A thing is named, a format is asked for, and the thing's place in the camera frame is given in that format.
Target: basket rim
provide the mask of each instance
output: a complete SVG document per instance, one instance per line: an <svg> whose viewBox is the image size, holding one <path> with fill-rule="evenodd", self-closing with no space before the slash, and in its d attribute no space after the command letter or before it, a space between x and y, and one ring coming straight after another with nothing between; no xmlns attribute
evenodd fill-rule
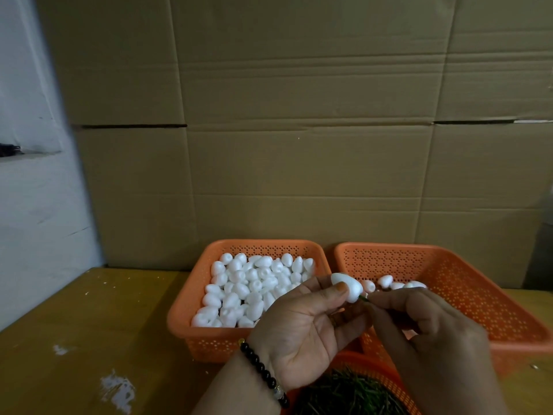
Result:
<svg viewBox="0 0 553 415"><path fill-rule="evenodd" d="M185 321L184 323L178 323L179 320L177 303L184 299L184 293L186 290L186 285L188 284L191 277L197 273L197 264L202 260L204 254L208 253L211 249L219 248L222 244L228 242L286 242L295 245L309 245L314 248L317 253L320 254L320 257L323 262L323 270L326 274L330 274L330 266L328 265L328 260L326 259L325 251L320 244L315 243L311 240L305 239L251 239L251 238L241 238L241 239L219 239L215 242L208 244L198 260L187 279L184 281L183 286L181 287L179 293L176 295L169 312L166 317L167 328L171 334L181 339L226 339L226 340L238 340L241 337L247 337L253 328L197 328L190 326L190 321Z"/></svg>
<svg viewBox="0 0 553 415"><path fill-rule="evenodd" d="M543 341L540 342L509 342L509 341L493 341L490 340L490 348L494 351L520 351L520 352L530 352L530 353L537 353L537 354L547 354L553 352L553 332L551 329L546 326L540 319L538 319L536 316L534 316L531 312L526 310L524 307L522 307L518 302L513 300L508 296L507 293L503 291L503 289L495 284L491 279L486 277L482 272L480 272L477 268L475 268L473 265L471 265L469 262L464 260L462 257L460 257L457 253L450 251L449 249L446 249L445 247L436 246L433 244L399 244L399 243L376 243L376 242L344 242L337 244L334 248L334 258L336 259L336 265L338 266L338 270L342 271L345 267L345 264L343 263L342 256L340 253L344 251L347 247L362 247L362 246L401 246L401 247L409 247L413 249L433 249L436 251L443 251L446 253L449 253L450 255L455 256L456 258L460 259L464 264L466 264L471 270L476 272L481 278L483 278L484 282L486 284L499 292L504 298L509 300L514 306L520 310L523 313L526 313L529 317L534 319L537 325L539 325L540 328L543 329L545 332L545 338Z"/></svg>

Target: white paint stain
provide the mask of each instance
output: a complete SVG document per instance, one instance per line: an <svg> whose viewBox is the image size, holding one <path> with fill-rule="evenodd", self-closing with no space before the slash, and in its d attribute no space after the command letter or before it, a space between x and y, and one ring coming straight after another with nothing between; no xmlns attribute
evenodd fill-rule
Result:
<svg viewBox="0 0 553 415"><path fill-rule="evenodd" d="M115 369L111 374L100 379L102 386L102 402L111 401L115 408L125 414L131 412L129 402L135 398L135 387L127 377L119 377L115 374Z"/></svg>
<svg viewBox="0 0 553 415"><path fill-rule="evenodd" d="M67 348L63 348L62 346L59 346L59 345L54 345L52 349L54 350L56 355L65 355L69 352Z"/></svg>

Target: perforated basket wall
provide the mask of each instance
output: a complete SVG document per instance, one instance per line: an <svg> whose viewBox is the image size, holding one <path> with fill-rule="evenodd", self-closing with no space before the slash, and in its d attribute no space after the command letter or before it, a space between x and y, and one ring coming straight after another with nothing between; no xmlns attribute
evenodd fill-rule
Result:
<svg viewBox="0 0 553 415"><path fill-rule="evenodd" d="M527 357L553 352L550 330L508 297L501 288L459 256L437 246L344 243L335 248L341 272L356 279L417 279L488 331L497 373L505 376ZM361 338L363 352L391 366L374 330Z"/></svg>
<svg viewBox="0 0 553 415"><path fill-rule="evenodd" d="M332 369L343 370L347 367L357 374L378 380L405 405L411 415L420 415L415 402L405 391L401 379L395 370L392 370L386 364L356 352L340 352L330 363L328 371ZM281 415L292 415L294 413L294 404L299 393L301 393L301 390L294 390L288 393L290 408L286 411L281 411Z"/></svg>
<svg viewBox="0 0 553 415"><path fill-rule="evenodd" d="M219 240L207 246L178 294L167 316L167 326L183 338L192 357L204 363L225 363L238 348L238 340L246 338L247 328L193 328L192 317L202 307L205 286L211 281L211 264L223 253L269 255L274 258L290 253L294 258L313 258L315 276L328 275L330 268L321 246L307 240L231 239Z"/></svg>

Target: white wall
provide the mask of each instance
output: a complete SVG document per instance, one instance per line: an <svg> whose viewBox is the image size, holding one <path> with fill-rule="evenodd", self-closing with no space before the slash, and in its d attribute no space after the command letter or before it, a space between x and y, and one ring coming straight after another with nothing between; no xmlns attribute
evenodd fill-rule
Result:
<svg viewBox="0 0 553 415"><path fill-rule="evenodd" d="M31 0L0 0L0 330L103 263Z"/></svg>

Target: left hand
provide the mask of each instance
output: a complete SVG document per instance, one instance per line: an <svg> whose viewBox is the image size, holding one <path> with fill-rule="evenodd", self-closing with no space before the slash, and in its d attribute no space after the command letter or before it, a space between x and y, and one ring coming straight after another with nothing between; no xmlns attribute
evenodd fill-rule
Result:
<svg viewBox="0 0 553 415"><path fill-rule="evenodd" d="M371 326L366 303L344 306L348 293L346 283L332 286L330 276L313 277L259 320L247 341L284 390L314 382L338 351Z"/></svg>

